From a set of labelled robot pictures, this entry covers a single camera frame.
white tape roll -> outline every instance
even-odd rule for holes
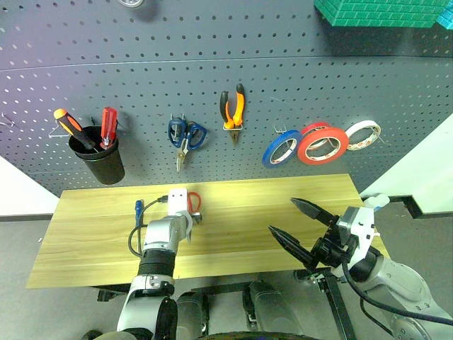
[[[364,147],[371,145],[375,140],[377,140],[379,138],[379,135],[381,134],[381,127],[375,121],[363,120],[362,122],[354,124],[349,129],[347,129],[346,135],[349,137],[349,140],[350,140],[352,135],[354,135],[357,131],[363,130],[363,129],[370,129],[372,132],[363,141],[358,142],[356,144],[349,144],[348,150],[355,151],[355,150],[363,149]]]

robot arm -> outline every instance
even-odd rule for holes
[[[374,230],[371,208],[349,207],[344,216],[299,198],[291,201],[301,212],[328,227],[311,251],[282,230],[269,226],[276,240],[309,271],[319,262],[337,277],[345,276],[365,301],[383,309],[391,335],[398,340],[443,340],[453,335],[453,320],[433,300],[429,287],[412,268],[384,258],[371,246]]]
[[[188,211],[188,193],[174,189],[168,194],[168,215],[147,227],[137,276],[123,305],[117,331],[138,339],[174,339],[178,309],[173,270],[179,242],[188,239],[193,218]]]

black cable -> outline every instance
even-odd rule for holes
[[[142,220],[143,214],[146,209],[151,207],[155,203],[167,203],[168,202],[168,195],[164,195],[162,197],[159,197],[156,200],[153,200],[150,204],[146,205],[142,212],[139,215],[139,220]],[[137,257],[142,257],[142,228],[146,227],[146,225],[140,225],[138,227],[134,227],[134,229],[131,230],[129,233],[129,237],[127,238],[127,247],[129,248],[130,252],[133,253]],[[132,237],[134,236],[134,233],[137,232],[137,240],[138,240],[138,251],[134,249],[132,246]]]
[[[349,283],[351,288],[365,301],[367,301],[369,304],[378,307],[382,310],[386,310],[387,312],[402,315],[404,317],[412,317],[414,319],[419,319],[419,320],[425,320],[429,322],[437,322],[438,324],[447,324],[449,326],[453,326],[453,320],[451,319],[445,319],[443,317],[433,317],[432,315],[426,315],[426,314],[420,314],[420,313],[414,313],[414,312],[409,312],[407,310],[400,310],[399,308],[395,308],[389,305],[385,305],[384,303],[378,302],[372,298],[370,298],[367,294],[362,292],[360,288],[357,287],[355,284],[354,280],[352,279],[352,276],[349,272],[348,269],[348,260],[347,259],[342,259],[341,261],[341,267],[343,268],[343,273],[345,274],[346,281]]]
[[[378,320],[376,320],[375,318],[373,318],[368,312],[367,310],[365,309],[365,306],[363,304],[363,299],[360,298],[360,309],[362,310],[363,314],[365,314],[365,316],[370,319],[371,321],[373,321],[376,325],[378,325],[379,327],[381,327],[386,333],[388,333],[390,336],[393,336],[393,334],[391,333],[391,330],[388,329],[387,327],[385,327],[381,322],[379,322]]]

white wall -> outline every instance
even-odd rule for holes
[[[52,214],[59,198],[0,157],[0,216]]]
[[[361,196],[412,195],[424,213],[453,211],[453,114]]]

tape roll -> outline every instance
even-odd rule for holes
[[[296,154],[297,145],[302,140],[302,134],[297,130],[290,130],[280,135],[270,143],[263,155],[263,165],[266,168],[273,168],[288,162]],[[283,145],[287,144],[288,150],[280,157],[275,158],[275,152]]]
[[[337,142],[337,146],[334,150],[325,154],[323,156],[309,156],[307,152],[309,148],[318,143],[320,140],[329,139],[335,140]],[[331,161],[335,161],[341,155],[346,152],[348,148],[349,138],[346,133],[338,129],[337,127],[326,127],[325,129],[313,131],[300,142],[299,149],[297,150],[297,156],[299,157],[301,162],[304,162],[308,165],[322,165],[325,163],[329,163]]]
[[[310,132],[317,131],[317,130],[320,130],[320,129],[329,128],[330,126],[331,125],[329,123],[327,123],[327,122],[313,123],[313,124],[310,124],[309,126],[305,127],[301,131],[301,134],[302,134],[303,137],[305,137],[305,135],[308,135]],[[326,143],[327,143],[327,140],[321,140],[319,143],[316,143],[316,144],[313,144],[312,146],[310,146],[309,150],[317,150],[317,149],[319,149],[319,147],[322,147]]]
[[[348,150],[355,151],[355,150],[363,149],[364,147],[367,147],[367,146],[373,144],[374,141],[377,140],[379,138],[379,135],[381,134],[381,127],[374,120],[363,120],[362,122],[354,124],[349,129],[347,129],[346,135],[349,138],[351,138],[351,136],[354,135],[357,131],[360,131],[363,129],[371,129],[372,132],[363,141],[355,143],[355,144],[349,144]]]

